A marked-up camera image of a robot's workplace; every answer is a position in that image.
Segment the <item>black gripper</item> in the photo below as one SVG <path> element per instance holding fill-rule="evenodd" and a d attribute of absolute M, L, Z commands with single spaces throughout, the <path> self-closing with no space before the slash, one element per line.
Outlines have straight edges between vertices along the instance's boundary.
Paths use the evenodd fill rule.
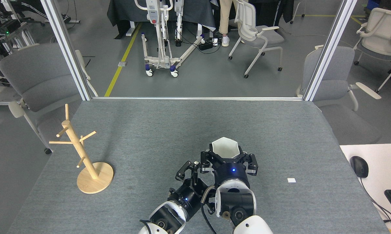
<path fill-rule="evenodd" d="M 210 172 L 214 175 L 215 188 L 218 188 L 225 181 L 230 179 L 239 179 L 250 188 L 247 174 L 256 176 L 259 164 L 257 163 L 255 154 L 242 152 L 237 156 L 237 162 L 222 163 L 222 157 L 212 151 L 202 151 L 200 153 L 200 173 L 206 174 Z"/>
<path fill-rule="evenodd" d="M 185 179 L 185 172 L 190 170 L 192 179 Z M 183 184 L 178 189 L 170 188 L 168 201 L 174 201 L 183 207 L 187 219 L 191 219 L 201 208 L 201 198 L 207 189 L 199 173 L 202 172 L 202 164 L 194 161 L 187 161 L 177 171 L 175 179 Z"/>

